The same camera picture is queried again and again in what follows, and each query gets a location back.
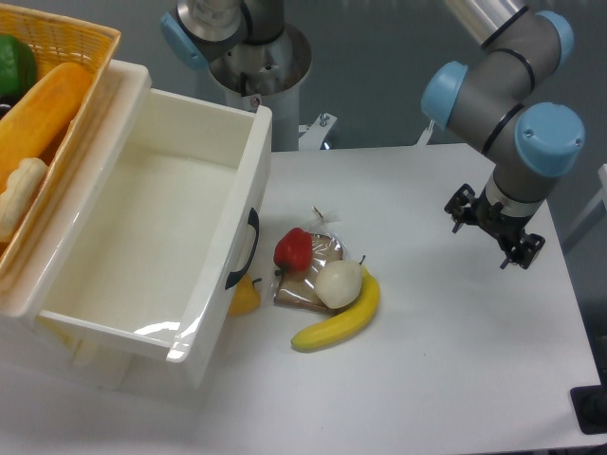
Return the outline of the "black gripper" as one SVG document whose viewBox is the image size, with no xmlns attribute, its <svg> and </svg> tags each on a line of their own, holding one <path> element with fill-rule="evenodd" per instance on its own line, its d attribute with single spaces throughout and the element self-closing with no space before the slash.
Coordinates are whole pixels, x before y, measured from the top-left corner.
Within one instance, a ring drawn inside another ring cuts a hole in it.
<svg viewBox="0 0 607 455">
<path fill-rule="evenodd" d="M 544 238 L 524 231 L 529 216 L 506 215 L 501 212 L 503 207 L 500 202 L 491 205 L 484 191 L 476 198 L 472 187 L 464 184 L 447 202 L 444 211 L 453 221 L 452 233 L 457 233 L 461 226 L 477 226 L 498 242 L 505 253 L 501 269 L 510 264 L 528 269 L 542 250 Z"/>
</svg>

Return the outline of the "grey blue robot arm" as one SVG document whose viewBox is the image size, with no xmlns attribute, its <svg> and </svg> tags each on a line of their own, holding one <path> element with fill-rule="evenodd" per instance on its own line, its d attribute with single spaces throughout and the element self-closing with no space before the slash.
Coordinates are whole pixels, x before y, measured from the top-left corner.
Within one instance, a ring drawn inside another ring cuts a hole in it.
<svg viewBox="0 0 607 455">
<path fill-rule="evenodd" d="M 523 1 L 449 1 L 450 12 L 485 53 L 474 67 L 442 66 L 429 81 L 423 113 L 490 160 L 481 193 L 468 184 L 445 206 L 456 228 L 476 226 L 505 253 L 505 264 L 527 269 L 544 238 L 525 230 L 558 181 L 571 171 L 585 128 L 570 108 L 524 105 L 571 55 L 574 32 L 556 12 Z"/>
</svg>

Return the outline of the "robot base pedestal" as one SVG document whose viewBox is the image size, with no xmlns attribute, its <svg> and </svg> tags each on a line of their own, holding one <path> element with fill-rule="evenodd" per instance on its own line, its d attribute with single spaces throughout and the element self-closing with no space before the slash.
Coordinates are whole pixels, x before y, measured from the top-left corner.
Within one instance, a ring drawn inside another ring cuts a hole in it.
<svg viewBox="0 0 607 455">
<path fill-rule="evenodd" d="M 323 112 L 310 124 L 300 122 L 312 50 L 285 20 L 283 2 L 179 1 L 161 17 L 160 29 L 182 63 L 210 72 L 228 106 L 271 110 L 274 151 L 328 149 L 335 116 Z"/>
</svg>

